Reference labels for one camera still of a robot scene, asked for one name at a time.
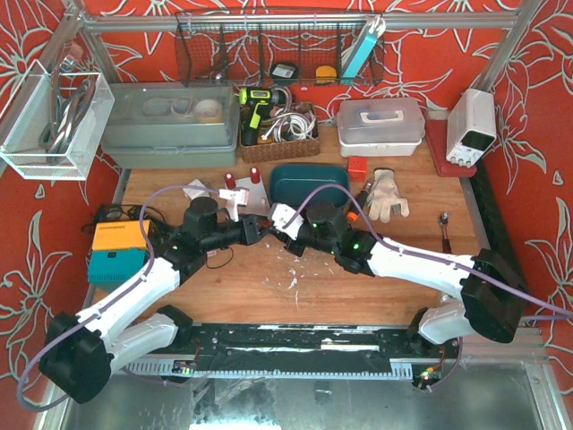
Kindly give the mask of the white peg base plate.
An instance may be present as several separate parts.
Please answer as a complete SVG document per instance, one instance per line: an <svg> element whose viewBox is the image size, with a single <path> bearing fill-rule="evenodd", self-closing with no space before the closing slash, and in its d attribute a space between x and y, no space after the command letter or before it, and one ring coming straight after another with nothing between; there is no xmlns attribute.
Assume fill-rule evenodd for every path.
<svg viewBox="0 0 573 430"><path fill-rule="evenodd" d="M253 185L248 177L236 179L236 188L243 187L249 190L249 201L245 207L239 207L238 213L240 214L256 214L267 217L269 214L269 199L262 181Z"/></svg>

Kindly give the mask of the small white cube box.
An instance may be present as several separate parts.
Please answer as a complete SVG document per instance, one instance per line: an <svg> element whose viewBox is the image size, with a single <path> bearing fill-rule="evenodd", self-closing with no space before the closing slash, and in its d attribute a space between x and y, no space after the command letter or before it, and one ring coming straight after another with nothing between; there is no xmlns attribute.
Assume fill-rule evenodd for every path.
<svg viewBox="0 0 573 430"><path fill-rule="evenodd" d="M199 179L194 179L191 183L189 183L184 189L183 192L185 196L190 199L199 198L199 197L209 197L210 193L207 190L207 187L204 183L202 183Z"/></svg>

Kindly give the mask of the red coil spring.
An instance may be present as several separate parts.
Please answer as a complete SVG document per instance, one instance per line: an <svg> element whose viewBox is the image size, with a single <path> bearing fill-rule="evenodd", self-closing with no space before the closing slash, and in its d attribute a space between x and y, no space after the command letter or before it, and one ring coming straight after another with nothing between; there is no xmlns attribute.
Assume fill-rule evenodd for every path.
<svg viewBox="0 0 573 430"><path fill-rule="evenodd" d="M235 177L232 173L225 173L225 187L227 190L235 190L236 188L236 181Z"/></svg>
<svg viewBox="0 0 573 430"><path fill-rule="evenodd" d="M251 168L250 170L250 179L253 185L258 184L261 181L261 173L260 170L257 168Z"/></svg>

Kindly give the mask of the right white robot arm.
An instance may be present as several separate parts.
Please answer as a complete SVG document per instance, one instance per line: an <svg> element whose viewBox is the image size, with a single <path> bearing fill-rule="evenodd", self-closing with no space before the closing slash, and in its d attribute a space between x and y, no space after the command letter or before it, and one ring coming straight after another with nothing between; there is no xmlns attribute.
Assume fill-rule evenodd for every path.
<svg viewBox="0 0 573 430"><path fill-rule="evenodd" d="M346 215L326 201L310 204L304 214L276 203L269 218L292 254L311 247L332 254L350 273L406 280L441 292L442 303L418 310L407 329L408 341L419 352L472 334L503 344L515 337L526 286L491 250L476 256L442 254L377 238L352 228Z"/></svg>

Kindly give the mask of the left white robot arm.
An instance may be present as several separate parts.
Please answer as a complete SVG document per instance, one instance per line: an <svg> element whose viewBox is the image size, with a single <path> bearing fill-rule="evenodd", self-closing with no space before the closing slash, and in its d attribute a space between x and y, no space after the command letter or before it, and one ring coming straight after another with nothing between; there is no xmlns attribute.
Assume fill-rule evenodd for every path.
<svg viewBox="0 0 573 430"><path fill-rule="evenodd" d="M59 314L48 327L40 372L73 400L85 403L132 361L160 348L192 344L192 318L172 305L160 307L144 322L135 319L205 266L208 252L256 244L270 228L261 215L221 221L219 213L210 197L191 202L183 224L144 268L95 305L75 315Z"/></svg>

